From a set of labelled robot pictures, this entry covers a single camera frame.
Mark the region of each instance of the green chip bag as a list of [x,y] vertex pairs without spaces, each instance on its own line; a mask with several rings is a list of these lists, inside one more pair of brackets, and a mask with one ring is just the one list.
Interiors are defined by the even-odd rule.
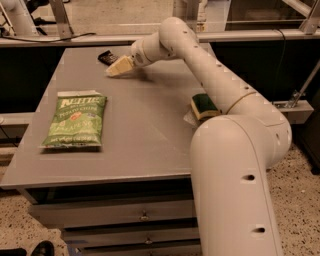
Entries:
[[59,92],[42,148],[101,146],[106,97],[96,91]]

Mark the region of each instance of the gray table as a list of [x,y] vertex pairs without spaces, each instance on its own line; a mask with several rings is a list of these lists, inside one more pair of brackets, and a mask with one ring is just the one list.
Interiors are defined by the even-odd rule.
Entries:
[[[129,53],[129,47],[108,49],[119,56]],[[152,252],[159,255],[192,252],[192,248],[198,251],[189,184],[189,146],[195,128],[183,118],[190,110],[191,97],[203,90],[181,60],[158,62],[121,78],[109,78],[106,66],[97,60],[105,50],[66,49],[1,187],[19,190],[33,204],[33,216],[49,228],[60,228],[66,242],[82,248],[85,255],[127,255],[128,250],[130,255],[149,255],[150,248],[145,246],[153,246]],[[108,97],[101,150],[48,153],[40,149],[57,92],[92,89]],[[135,214],[141,215],[139,220],[146,226],[138,223],[138,216],[133,218]],[[159,241],[148,242],[150,230],[157,231],[154,237]],[[160,238],[164,230],[172,236]],[[143,245],[123,240],[132,237],[132,232],[147,236]],[[119,235],[117,242],[105,242],[114,233]]]

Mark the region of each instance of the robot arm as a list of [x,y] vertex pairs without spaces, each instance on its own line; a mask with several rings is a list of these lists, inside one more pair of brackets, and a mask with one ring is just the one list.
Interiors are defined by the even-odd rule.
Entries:
[[266,169],[291,144],[282,113],[198,44],[180,19],[132,45],[132,56],[115,62],[110,76],[158,60],[180,58],[221,110],[191,143],[191,179],[205,256],[281,256],[281,243]]

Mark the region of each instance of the black cable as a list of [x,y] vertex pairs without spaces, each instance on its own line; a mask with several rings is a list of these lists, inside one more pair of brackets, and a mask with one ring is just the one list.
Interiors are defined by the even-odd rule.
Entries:
[[1,38],[8,39],[8,40],[14,40],[14,41],[29,42],[29,43],[55,43],[55,42],[63,42],[63,41],[67,41],[67,40],[70,40],[70,39],[83,37],[83,36],[92,36],[92,35],[95,35],[95,34],[96,33],[84,33],[84,34],[81,34],[81,35],[78,35],[78,36],[72,36],[72,37],[60,38],[60,39],[48,40],[48,41],[23,39],[23,38],[11,37],[11,36],[3,36]]
[[274,103],[274,98],[276,95],[276,89],[277,89],[277,85],[278,85],[278,79],[279,79],[279,72],[280,72],[280,68],[283,62],[283,58],[284,58],[284,54],[285,54],[285,50],[286,50],[286,43],[287,43],[287,39],[286,36],[283,34],[283,32],[280,29],[276,29],[277,31],[279,31],[282,35],[283,38],[283,46],[282,46],[282,53],[281,53],[281,57],[279,60],[279,64],[276,70],[276,74],[275,74],[275,78],[274,78],[274,86],[273,86],[273,90],[272,90],[272,103]]
[[[4,136],[6,136],[9,141],[12,140],[12,138],[10,138],[10,137],[8,136],[8,134],[5,132],[5,130],[2,128],[1,125],[0,125],[0,130],[3,132]],[[12,143],[15,147],[18,147],[18,145],[17,145],[16,143],[14,143],[14,142],[11,142],[11,143]]]

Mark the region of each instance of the green sponge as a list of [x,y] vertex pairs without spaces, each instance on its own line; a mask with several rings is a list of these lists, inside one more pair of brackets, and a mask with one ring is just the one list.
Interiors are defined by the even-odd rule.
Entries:
[[199,121],[204,121],[221,114],[206,93],[194,95],[191,100],[191,107]]

